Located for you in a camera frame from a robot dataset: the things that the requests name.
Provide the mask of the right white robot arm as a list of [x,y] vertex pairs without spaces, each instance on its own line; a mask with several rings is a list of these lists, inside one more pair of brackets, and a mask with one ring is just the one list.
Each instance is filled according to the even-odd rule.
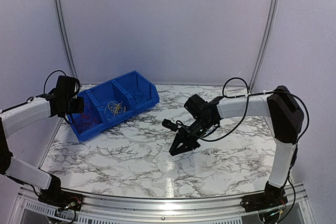
[[304,120],[308,114],[298,104],[298,97],[285,86],[276,89],[238,95],[218,96],[207,102],[195,94],[188,98],[184,107],[194,118],[190,126],[181,121],[175,123],[165,119],[162,125],[176,133],[169,149],[172,156],[186,153],[200,147],[198,140],[206,141],[207,131],[220,124],[222,119],[247,116],[263,116],[271,120],[272,134],[276,142],[276,153],[266,184],[266,191],[260,195],[260,203],[271,207],[280,199],[280,191],[295,163],[297,145]]

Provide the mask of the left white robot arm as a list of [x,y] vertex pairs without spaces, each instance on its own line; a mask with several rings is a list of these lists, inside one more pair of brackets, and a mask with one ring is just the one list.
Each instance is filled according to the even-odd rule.
[[56,87],[48,93],[30,97],[26,102],[1,110],[1,174],[17,183],[28,184],[46,190],[45,196],[54,205],[66,202],[66,193],[52,184],[52,176],[37,167],[17,158],[9,150],[7,139],[15,132],[40,120],[57,116],[74,122],[73,115],[84,112],[84,100],[78,97],[80,81],[60,75]]

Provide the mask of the aluminium front rail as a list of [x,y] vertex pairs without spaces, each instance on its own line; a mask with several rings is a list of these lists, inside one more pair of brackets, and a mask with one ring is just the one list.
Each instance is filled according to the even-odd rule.
[[191,199],[131,198],[78,194],[77,209],[40,202],[30,187],[17,195],[9,223],[315,223],[302,183],[286,186],[283,200],[271,208],[255,207],[252,193]]

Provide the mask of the right aluminium corner post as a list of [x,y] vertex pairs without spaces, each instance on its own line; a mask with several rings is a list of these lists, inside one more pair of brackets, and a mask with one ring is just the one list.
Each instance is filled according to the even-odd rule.
[[251,90],[255,87],[257,83],[257,80],[258,80],[258,77],[259,77],[259,74],[260,74],[260,71],[263,65],[263,61],[266,56],[266,51],[267,51],[268,43],[270,40],[271,31],[272,31],[272,28],[274,27],[274,23],[276,19],[278,3],[279,3],[279,0],[270,0],[265,29],[264,29],[262,40],[261,40],[260,47],[258,50],[256,63],[253,68],[253,72],[252,72],[252,75],[249,81],[249,88]]

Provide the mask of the blue three-compartment plastic bin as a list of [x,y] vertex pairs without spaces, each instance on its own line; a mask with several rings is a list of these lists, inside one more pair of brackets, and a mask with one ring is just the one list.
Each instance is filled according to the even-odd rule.
[[82,90],[84,112],[68,116],[80,142],[145,112],[159,103],[156,86],[137,71]]

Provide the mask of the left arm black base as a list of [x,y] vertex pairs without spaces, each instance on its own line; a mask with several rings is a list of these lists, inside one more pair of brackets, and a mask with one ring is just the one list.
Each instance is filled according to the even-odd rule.
[[40,190],[38,201],[59,207],[61,210],[80,211],[83,195],[63,190],[61,188],[61,180],[51,175],[50,185],[47,189]]

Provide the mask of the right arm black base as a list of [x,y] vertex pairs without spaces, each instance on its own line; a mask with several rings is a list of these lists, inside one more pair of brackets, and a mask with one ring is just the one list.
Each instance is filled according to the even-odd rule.
[[284,185],[276,187],[266,182],[263,192],[243,196],[240,206],[245,209],[245,212],[282,206],[288,202],[284,187]]

